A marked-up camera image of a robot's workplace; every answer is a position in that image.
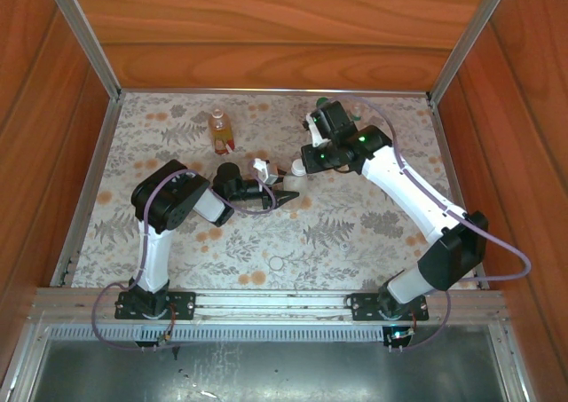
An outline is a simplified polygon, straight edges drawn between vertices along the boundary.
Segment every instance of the plastic bottle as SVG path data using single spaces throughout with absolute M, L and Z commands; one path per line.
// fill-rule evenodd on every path
M 292 170 L 284 177 L 282 185 L 285 191 L 300 193 L 297 198 L 285 203 L 282 206 L 282 209 L 290 212 L 298 211 L 302 205 L 305 195 L 308 192 L 308 176 L 305 172 L 302 160 L 298 159 L 292 162 Z
M 234 150 L 231 120 L 221 109 L 215 109 L 209 117 L 209 131 L 216 154 L 225 155 Z
M 353 104 L 353 106 L 349 111 L 349 116 L 351 120 L 360 121 L 362 115 L 363 115 L 363 105 L 361 105 L 360 103 Z

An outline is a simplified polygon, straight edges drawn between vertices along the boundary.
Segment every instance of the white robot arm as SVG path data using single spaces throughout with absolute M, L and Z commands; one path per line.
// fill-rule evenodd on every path
M 312 143 L 302 147 L 308 174 L 349 167 L 383 189 L 416 223 L 430 244 L 411 269 L 384 283 L 379 290 L 382 314 L 394 318 L 408 303 L 433 289 L 447 290 L 481 262 L 485 239 L 446 214 L 451 210 L 475 226 L 487 228 L 485 217 L 468 215 L 428 184 L 406 161 L 404 169 L 446 209 L 441 209 L 402 171 L 391 140 L 375 126 L 358 130 L 339 102 L 324 105 L 306 116 L 304 127 Z

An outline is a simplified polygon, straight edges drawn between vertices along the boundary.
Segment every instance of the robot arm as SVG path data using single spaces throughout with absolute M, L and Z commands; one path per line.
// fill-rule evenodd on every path
M 281 181 L 279 173 L 282 171 L 268 161 L 256 159 L 253 166 L 259 178 L 267 185 Z M 172 160 L 140 183 L 132 193 L 131 202 L 136 208 L 135 215 L 140 231 L 137 271 L 142 266 L 145 244 L 143 219 L 146 203 L 161 181 L 172 173 L 185 169 L 187 167 L 181 162 Z M 231 162 L 219 167 L 213 180 L 212 190 L 228 201 L 261 199 L 265 209 L 272 203 L 262 186 L 254 179 L 243 180 L 239 167 Z M 298 193 L 286 191 L 274 191 L 274 193 L 278 206 L 298 196 Z M 188 170 L 187 174 L 181 174 L 170 180 L 157 193 L 148 213 L 146 260 L 140 280 L 130 290 L 132 293 L 130 299 L 135 302 L 134 311 L 142 312 L 147 317 L 156 317 L 164 311 L 170 283 L 168 260 L 173 231 L 183 223 L 192 210 L 215 226 L 223 225 L 234 212 L 209 190 L 209 181 L 199 174 Z
M 383 189 L 418 225 L 430 244 L 417 265 L 393 277 L 379 290 L 381 314 L 393 319 L 416 297 L 432 289 L 447 290 L 481 263 L 485 239 L 449 217 L 399 167 L 391 139 L 375 126 L 358 130 L 339 102 L 306 116 L 312 143 L 302 147 L 309 174 L 347 166 Z M 406 162 L 405 169 L 445 206 L 477 227 L 488 226 L 483 214 L 468 215 L 438 193 Z

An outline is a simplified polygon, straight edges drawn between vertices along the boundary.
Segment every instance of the bottle cap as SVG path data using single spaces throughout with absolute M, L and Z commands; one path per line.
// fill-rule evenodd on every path
M 305 176 L 305 167 L 302 160 L 298 159 L 292 162 L 292 174 L 298 177 Z

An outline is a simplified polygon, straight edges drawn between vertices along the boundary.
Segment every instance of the wood grain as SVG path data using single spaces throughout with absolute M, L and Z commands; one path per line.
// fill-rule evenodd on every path
M 448 51 L 304 45 L 107 45 L 127 88 L 427 90 Z
M 97 75 L 91 69 L 83 79 L 75 111 L 66 116 L 71 124 L 58 146 L 53 173 L 42 190 L 33 224 L 0 299 L 0 333 L 4 337 L 0 371 L 7 367 L 36 288 L 42 281 L 44 285 L 49 283 L 105 116 L 108 96 Z M 51 119 L 57 117 L 52 115 L 55 111 L 48 114 Z
M 38 282 L 41 287 L 50 285 L 87 170 L 91 165 L 91 157 L 99 139 L 107 106 L 107 92 L 91 68 L 73 115 L 67 139 L 63 144 L 61 156 L 51 176 L 51 189 L 48 193 L 57 197 L 57 200 L 47 203 L 50 206 L 46 208 L 49 213 L 47 211 L 42 213 L 51 216 L 51 220 L 55 220 L 56 224 L 49 234 L 43 235 L 43 239 L 47 240 L 46 243 L 49 245 L 48 249 L 42 251 L 41 256 L 36 257 L 38 263 L 43 265 L 43 276 Z
M 532 259 L 500 283 L 539 400 L 568 394 L 568 0 L 502 0 L 439 105 L 464 198 Z M 518 259 L 488 246 L 488 274 Z
M 338 43 L 451 50 L 480 0 L 79 0 L 102 43 Z
M 53 0 L 0 0 L 0 131 L 55 12 Z
M 568 177 L 568 0 L 502 0 L 492 23 L 557 171 Z
M 512 232 L 535 263 L 535 302 L 566 370 L 568 317 L 558 314 L 557 302 L 568 300 L 568 192 L 491 27 L 477 39 L 459 76 L 503 208 L 515 224 Z
M 519 245 L 524 235 L 514 232 L 519 224 L 508 218 L 508 211 L 501 202 L 489 165 L 493 157 L 485 151 L 478 136 L 476 117 L 470 112 L 459 78 L 454 78 L 448 87 L 439 104 L 439 112 L 468 210 L 484 211 L 489 218 L 491 233 Z M 536 256 L 532 260 L 535 268 L 546 269 L 540 264 L 543 259 Z M 516 256 L 494 244 L 487 244 L 484 268 L 488 275 L 517 272 L 521 267 Z M 550 334 L 542 306 L 535 296 L 538 285 L 538 281 L 529 275 L 528 279 L 502 282 L 492 287 L 504 290 L 515 334 L 539 400 L 563 400 L 568 393 L 565 363 L 557 356 L 556 340 Z
M 58 13 L 0 134 L 0 288 L 10 279 L 14 260 L 34 220 L 88 66 Z

